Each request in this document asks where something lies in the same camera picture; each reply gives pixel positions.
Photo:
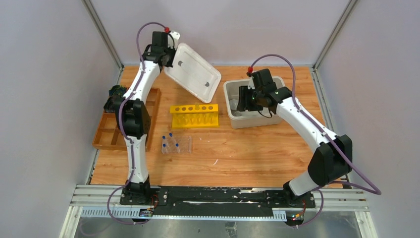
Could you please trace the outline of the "white porcelain dish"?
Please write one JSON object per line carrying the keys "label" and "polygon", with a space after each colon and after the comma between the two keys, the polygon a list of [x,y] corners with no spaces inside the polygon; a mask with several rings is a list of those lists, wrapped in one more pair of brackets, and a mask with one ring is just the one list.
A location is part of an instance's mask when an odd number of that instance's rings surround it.
{"label": "white porcelain dish", "polygon": [[229,100],[229,106],[232,111],[236,111],[238,107],[238,100],[237,99]]}

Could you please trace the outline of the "white plastic bin lid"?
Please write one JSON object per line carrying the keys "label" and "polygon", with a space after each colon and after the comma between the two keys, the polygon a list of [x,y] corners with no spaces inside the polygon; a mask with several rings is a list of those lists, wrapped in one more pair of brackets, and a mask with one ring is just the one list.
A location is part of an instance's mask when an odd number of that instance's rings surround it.
{"label": "white plastic bin lid", "polygon": [[178,45],[172,64],[164,69],[168,77],[203,103],[212,101],[222,78],[215,67],[185,43]]}

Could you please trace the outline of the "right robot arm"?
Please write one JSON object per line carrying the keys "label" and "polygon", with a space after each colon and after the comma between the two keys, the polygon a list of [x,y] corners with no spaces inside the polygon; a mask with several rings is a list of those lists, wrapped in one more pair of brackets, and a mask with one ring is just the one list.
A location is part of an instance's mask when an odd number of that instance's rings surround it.
{"label": "right robot arm", "polygon": [[277,87],[269,69],[253,71],[247,75],[253,86],[239,88],[237,110],[260,111],[267,108],[270,115],[277,115],[304,139],[313,156],[307,170],[286,182],[280,195],[289,207],[301,203],[315,188],[324,187],[352,171],[352,141],[347,135],[338,136],[324,127],[298,102],[286,86]]}

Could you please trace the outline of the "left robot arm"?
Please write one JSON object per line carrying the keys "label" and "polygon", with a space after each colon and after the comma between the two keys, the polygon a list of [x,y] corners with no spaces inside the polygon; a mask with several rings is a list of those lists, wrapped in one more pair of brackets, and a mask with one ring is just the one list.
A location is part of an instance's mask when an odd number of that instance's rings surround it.
{"label": "left robot arm", "polygon": [[151,189],[146,163],[146,140],[152,120],[147,111],[146,100],[151,87],[164,67],[171,67],[180,34],[175,31],[154,31],[152,42],[140,53],[138,73],[127,92],[116,99],[115,117],[124,137],[129,172],[120,204],[152,205]]}

